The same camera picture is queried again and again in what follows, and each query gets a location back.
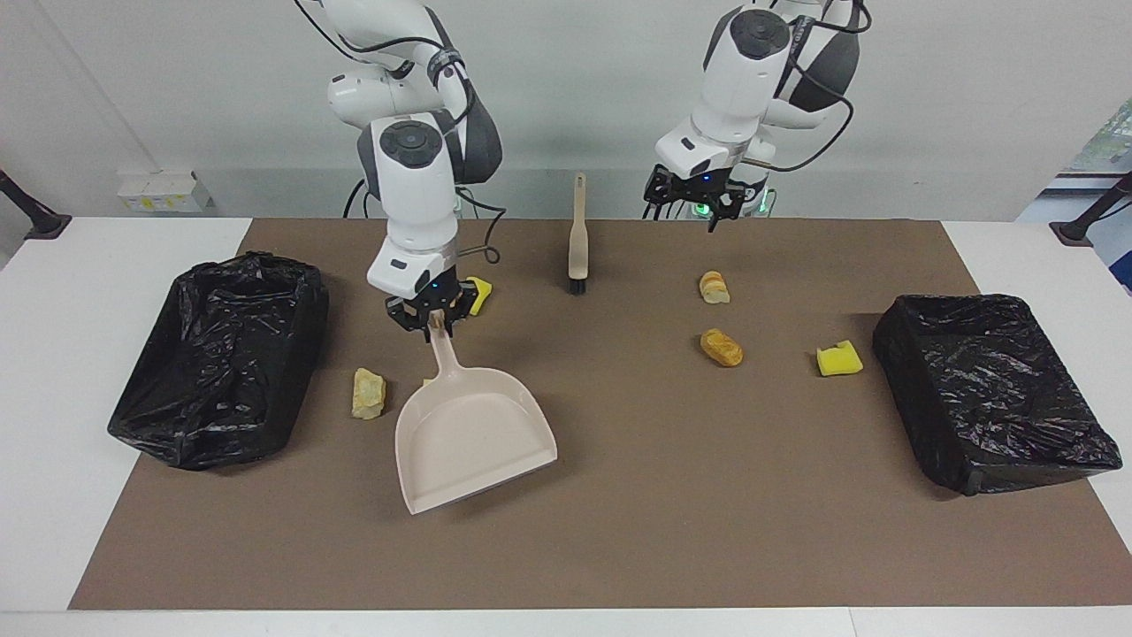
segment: brush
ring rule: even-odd
[[[569,259],[566,264],[569,293],[584,294],[590,276],[590,235],[585,231],[585,173],[574,177],[574,224],[569,229]]]

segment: brown mat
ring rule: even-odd
[[[241,249],[331,286],[291,446],[206,474],[143,457],[71,608],[1132,604],[1132,557],[1087,482],[964,499],[917,468],[868,346],[897,294],[977,292],[938,223],[594,222],[581,298],[567,232],[505,222],[501,264],[464,259],[497,291],[455,341],[531,388],[560,459],[411,518],[393,432],[435,368],[366,284],[383,224],[256,219]],[[731,304],[700,300],[707,268]],[[713,327],[745,346],[740,368],[697,351]],[[818,378],[814,348],[846,338],[865,372]],[[377,421],[350,419],[358,367],[393,380]]]

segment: blue object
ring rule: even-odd
[[[1122,256],[1108,268],[1125,287],[1132,289],[1132,251]]]

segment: dustpan handle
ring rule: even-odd
[[[428,321],[429,342],[432,344],[432,355],[436,356],[436,367],[439,368],[438,377],[445,377],[458,371],[460,362],[456,361],[456,352],[452,350],[452,339],[448,332],[444,329],[444,311],[437,310],[429,315]]]

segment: white table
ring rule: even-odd
[[[76,218],[0,270],[0,635],[1130,635],[1132,606],[66,612],[137,453],[110,413],[177,275],[246,218]],[[983,292],[1026,299],[1101,425],[1132,450],[1132,298],[1048,227],[945,223]],[[1132,546],[1132,472],[1091,480]]]

